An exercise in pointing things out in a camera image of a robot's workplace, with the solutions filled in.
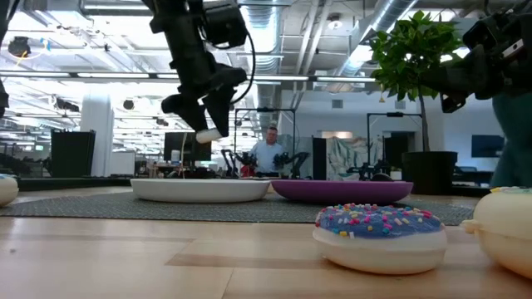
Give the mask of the dark wall screen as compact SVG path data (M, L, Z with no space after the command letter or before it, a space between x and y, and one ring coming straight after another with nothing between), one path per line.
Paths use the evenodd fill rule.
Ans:
M500 135L472 135L472 158L498 158L505 145L505 138Z

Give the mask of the black ceiling spotlight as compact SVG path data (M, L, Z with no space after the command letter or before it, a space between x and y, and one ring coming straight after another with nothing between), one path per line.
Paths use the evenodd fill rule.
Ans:
M14 37L8 44L8 52L18 58L28 57L32 51L28 45L28 37Z

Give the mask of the person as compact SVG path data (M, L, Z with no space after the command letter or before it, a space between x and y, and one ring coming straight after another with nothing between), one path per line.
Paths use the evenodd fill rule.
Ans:
M266 138L257 142L250 150L250 154L256 159L255 173L258 176L277 176L278 166L274 163L276 155L283 153L283 146L277 142L278 129L269 127Z
M490 185L532 188L532 93L501 93L492 106L506 142Z

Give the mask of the black computer monitor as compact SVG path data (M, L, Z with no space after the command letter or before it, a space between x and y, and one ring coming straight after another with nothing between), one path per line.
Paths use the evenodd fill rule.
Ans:
M185 161L209 161L211 160L211 143L201 144L196 140L195 133L190 132L166 132L164 139L164 160L173 161L172 151L178 150Z

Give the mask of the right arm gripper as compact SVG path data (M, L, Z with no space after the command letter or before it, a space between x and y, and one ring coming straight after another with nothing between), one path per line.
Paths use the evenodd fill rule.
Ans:
M502 91L517 94L532 91L532 0L520 0L496 12L486 9L484 17L495 14L508 20L502 29L505 45L502 51L484 49L487 82L475 93L478 100ZM475 47L463 58L442 62L421 73L420 84L440 94L443 113L451 114L466 104L478 53L479 47Z

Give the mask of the small blue sprinkled donut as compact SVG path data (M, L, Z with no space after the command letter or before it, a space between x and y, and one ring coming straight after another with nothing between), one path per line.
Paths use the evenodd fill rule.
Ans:
M387 275L430 271L447 248L445 225L431 212L369 203L321 209L313 238L328 261Z

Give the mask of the grey woven placemat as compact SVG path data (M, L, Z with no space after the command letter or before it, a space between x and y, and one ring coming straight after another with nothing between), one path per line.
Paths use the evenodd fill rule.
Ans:
M10 203L0 208L0 217L312 223L322 208L272 196L245 203L160 203L137 199L129 192Z

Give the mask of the purple round plate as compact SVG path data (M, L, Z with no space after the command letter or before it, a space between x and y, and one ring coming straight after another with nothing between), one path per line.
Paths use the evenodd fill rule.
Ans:
M278 179L271 182L280 196L312 204L389 205L410 194L413 183L404 181L326 181Z

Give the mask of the mint donut with dark drizzle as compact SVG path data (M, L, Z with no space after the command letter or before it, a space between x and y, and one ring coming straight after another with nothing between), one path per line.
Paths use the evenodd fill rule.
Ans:
M532 280L532 188L492 189L461 226L494 262Z

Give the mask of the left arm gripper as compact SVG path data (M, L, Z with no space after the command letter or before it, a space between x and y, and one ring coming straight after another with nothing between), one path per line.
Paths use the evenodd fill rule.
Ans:
M161 102L162 111L178 115L192 130L200 132L208 129L205 106L222 138L228 137L229 107L234 87L247 80L246 72L242 68L218 63L205 49L194 25L172 28L168 32L168 46L172 56L170 68L176 70L179 76L180 94L166 97ZM203 98L204 106L197 101L203 96L206 96Z

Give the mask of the pale draped cloth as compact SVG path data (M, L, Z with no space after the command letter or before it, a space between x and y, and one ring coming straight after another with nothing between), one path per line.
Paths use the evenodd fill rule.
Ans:
M348 173L350 168L360 168L364 163L374 165L383 156L383 139L380 135L372 138L367 145L366 137L326 139L327 180L359 180L357 171Z

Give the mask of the black plant pot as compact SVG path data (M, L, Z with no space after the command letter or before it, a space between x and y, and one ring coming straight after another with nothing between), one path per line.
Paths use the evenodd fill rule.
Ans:
M403 153L402 177L413 183L413 194L449 194L457 158L458 154L453 151Z

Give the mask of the silver ceiling duct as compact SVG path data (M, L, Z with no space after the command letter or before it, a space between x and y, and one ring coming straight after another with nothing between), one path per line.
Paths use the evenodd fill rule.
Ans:
M281 66L280 23L282 9L268 6L242 6L241 12L255 47L255 74L277 75ZM280 87L257 85L257 107L279 108Z

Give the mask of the large light blue donut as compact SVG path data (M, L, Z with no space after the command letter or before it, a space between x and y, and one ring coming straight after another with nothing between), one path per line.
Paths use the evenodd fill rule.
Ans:
M6 174L0 174L0 208L11 203L18 195L17 180Z

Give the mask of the green leafy plant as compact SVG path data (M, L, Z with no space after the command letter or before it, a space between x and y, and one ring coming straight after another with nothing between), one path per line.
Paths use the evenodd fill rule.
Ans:
M453 23L434 22L429 13L422 11L407 20L397 21L390 32L379 31L377 38L370 41L372 59L379 65L372 72L372 78L389 96L419 103L422 149L425 151L431 149L425 98L436 98L438 92L423 86L421 75L439 66L443 56L457 58L456 49L461 46Z

